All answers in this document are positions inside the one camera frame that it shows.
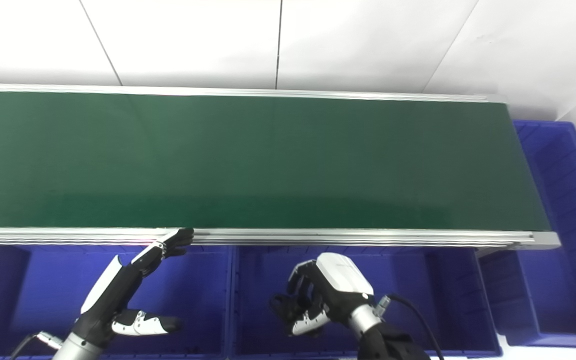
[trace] white robotic finger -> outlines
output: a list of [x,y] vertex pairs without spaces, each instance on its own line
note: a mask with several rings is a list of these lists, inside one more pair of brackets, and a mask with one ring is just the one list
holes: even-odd
[[309,333],[313,330],[321,328],[322,326],[326,325],[329,322],[330,319],[326,314],[326,311],[322,310],[322,312],[318,313],[318,315],[315,316],[313,319],[308,317],[308,312],[306,312],[304,314],[304,319],[300,319],[294,322],[294,325],[292,326],[292,335],[297,336]]

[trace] silver metal cylinder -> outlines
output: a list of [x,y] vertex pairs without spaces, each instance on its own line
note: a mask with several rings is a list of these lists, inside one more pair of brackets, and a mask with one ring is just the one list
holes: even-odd
[[382,319],[375,315],[373,307],[364,303],[357,307],[350,314],[348,325],[357,339],[360,339],[368,329],[382,322]]
[[97,360],[103,351],[71,332],[52,360]]

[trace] black robotic finger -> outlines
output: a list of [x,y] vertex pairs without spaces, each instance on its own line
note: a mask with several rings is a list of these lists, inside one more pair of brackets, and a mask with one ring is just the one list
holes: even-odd
[[288,278],[288,285],[286,286],[286,292],[288,294],[294,294],[297,291],[297,287],[300,283],[303,282],[303,279],[307,277],[308,271],[307,269],[314,264],[315,260],[308,260],[297,264],[294,267],[292,273],[290,274],[290,278]]
[[299,285],[299,291],[297,292],[297,296],[308,297],[311,285],[313,285],[313,283],[311,282],[310,278],[303,276],[301,278],[301,284]]
[[311,299],[307,297],[275,294],[270,298],[270,309],[272,312],[274,312],[285,325],[291,327],[297,319],[300,319],[304,315],[311,305]]
[[195,230],[192,227],[185,227],[180,228],[176,233],[170,236],[168,239],[163,241],[163,244],[166,246],[166,253],[165,257],[168,258],[170,256],[179,256],[183,255],[183,253],[179,253],[178,249],[189,246],[193,242],[193,237],[195,235]]

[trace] blue plastic bin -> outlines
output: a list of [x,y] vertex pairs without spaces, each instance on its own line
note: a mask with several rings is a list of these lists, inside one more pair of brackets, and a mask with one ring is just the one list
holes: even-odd
[[562,247],[480,260],[499,333],[512,346],[576,347],[576,131],[564,121],[515,121]]
[[[295,265],[329,251],[348,255],[372,284],[377,300],[397,293],[428,321],[447,356],[501,354],[479,265],[471,248],[250,246],[236,249],[230,359],[331,359],[357,355],[357,340],[342,325],[317,338],[288,337],[272,313],[270,296],[286,291]],[[434,355],[409,309],[391,303],[386,319]]]
[[[0,246],[0,359],[29,333],[64,338],[85,297],[109,264],[124,264],[142,246]],[[144,279],[129,307],[177,316],[184,329],[170,335],[117,336],[105,359],[226,358],[232,248],[190,246]],[[54,350],[31,342],[21,359],[52,358]]]

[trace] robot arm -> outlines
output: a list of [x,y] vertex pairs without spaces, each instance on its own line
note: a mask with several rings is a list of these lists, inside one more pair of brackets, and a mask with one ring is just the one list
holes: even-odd
[[359,360],[428,360],[407,333],[382,319],[389,301],[375,305],[375,293],[349,257],[325,252],[302,262],[290,274],[288,295],[276,294],[270,307],[289,336],[318,336],[325,324],[339,322],[359,341]]
[[115,256],[84,301],[81,316],[53,360],[96,360],[116,334],[139,337],[167,334],[181,328],[176,317],[128,309],[128,301],[150,275],[170,256],[186,253],[194,230],[181,228],[155,240],[130,264]]

